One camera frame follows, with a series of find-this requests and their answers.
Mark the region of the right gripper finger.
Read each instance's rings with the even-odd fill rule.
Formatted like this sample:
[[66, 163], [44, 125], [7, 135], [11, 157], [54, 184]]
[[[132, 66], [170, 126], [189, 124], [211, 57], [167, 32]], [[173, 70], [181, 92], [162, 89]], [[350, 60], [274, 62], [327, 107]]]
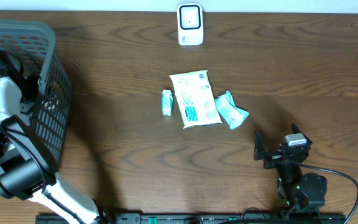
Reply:
[[292, 130], [293, 134], [301, 134], [303, 136], [303, 138], [305, 139], [306, 144], [312, 145], [312, 143], [313, 143], [312, 140], [310, 138], [308, 138], [307, 135], [304, 132], [302, 132], [295, 123], [291, 124], [291, 130]]
[[255, 137], [254, 160], [255, 161], [263, 160], [266, 157], [266, 149], [263, 140], [260, 137], [257, 130], [255, 130], [254, 132], [254, 137]]

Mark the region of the green snack packet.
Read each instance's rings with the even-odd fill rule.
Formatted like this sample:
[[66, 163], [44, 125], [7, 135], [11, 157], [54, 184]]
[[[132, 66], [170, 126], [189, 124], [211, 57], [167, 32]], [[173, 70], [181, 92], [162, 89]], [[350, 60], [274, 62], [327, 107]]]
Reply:
[[238, 128], [248, 117], [249, 112], [238, 108], [229, 90], [215, 99], [218, 113], [225, 119], [231, 130]]

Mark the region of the yellow snack bag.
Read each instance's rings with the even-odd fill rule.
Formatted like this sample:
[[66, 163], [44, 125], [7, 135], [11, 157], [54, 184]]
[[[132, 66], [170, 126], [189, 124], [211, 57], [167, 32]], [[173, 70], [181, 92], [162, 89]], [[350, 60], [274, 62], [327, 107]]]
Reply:
[[170, 75], [184, 129], [222, 124], [208, 80], [208, 70]]

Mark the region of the small green tissue pack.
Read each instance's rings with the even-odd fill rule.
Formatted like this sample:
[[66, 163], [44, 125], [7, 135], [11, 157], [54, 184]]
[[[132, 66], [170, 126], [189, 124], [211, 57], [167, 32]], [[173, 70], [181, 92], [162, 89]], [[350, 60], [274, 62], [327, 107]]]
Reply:
[[171, 90], [162, 91], [162, 113], [164, 116], [171, 116], [173, 110], [173, 95]]

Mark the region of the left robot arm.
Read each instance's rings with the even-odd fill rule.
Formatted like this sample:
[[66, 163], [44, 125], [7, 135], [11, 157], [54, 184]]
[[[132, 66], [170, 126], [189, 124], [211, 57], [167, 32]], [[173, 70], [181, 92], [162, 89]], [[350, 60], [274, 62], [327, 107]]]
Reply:
[[58, 172], [69, 89], [62, 72], [26, 70], [24, 59], [0, 50], [0, 196], [42, 204], [69, 223], [111, 223]]

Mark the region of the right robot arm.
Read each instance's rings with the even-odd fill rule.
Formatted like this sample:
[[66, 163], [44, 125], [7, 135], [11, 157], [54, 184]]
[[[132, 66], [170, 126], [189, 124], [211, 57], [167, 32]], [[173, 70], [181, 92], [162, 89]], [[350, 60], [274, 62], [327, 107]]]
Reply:
[[291, 130], [292, 133], [285, 136], [284, 142], [273, 152], [266, 150], [261, 135], [256, 131], [254, 160], [262, 160], [264, 169], [277, 170], [277, 191], [290, 207], [318, 211], [325, 206], [328, 182], [322, 175], [302, 173], [302, 162], [308, 158], [313, 142], [295, 124], [291, 125]]

